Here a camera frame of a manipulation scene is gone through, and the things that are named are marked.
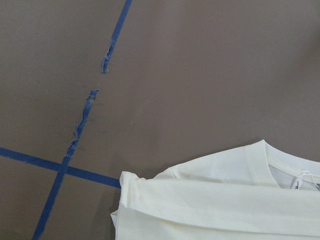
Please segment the cream long-sleeve cat shirt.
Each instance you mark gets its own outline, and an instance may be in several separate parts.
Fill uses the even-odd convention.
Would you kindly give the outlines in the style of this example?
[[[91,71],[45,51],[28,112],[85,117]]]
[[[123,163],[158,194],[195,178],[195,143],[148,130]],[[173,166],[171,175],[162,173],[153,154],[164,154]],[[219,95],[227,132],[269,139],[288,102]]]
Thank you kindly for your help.
[[[261,140],[169,167],[124,171],[117,240],[317,240],[320,165]]]

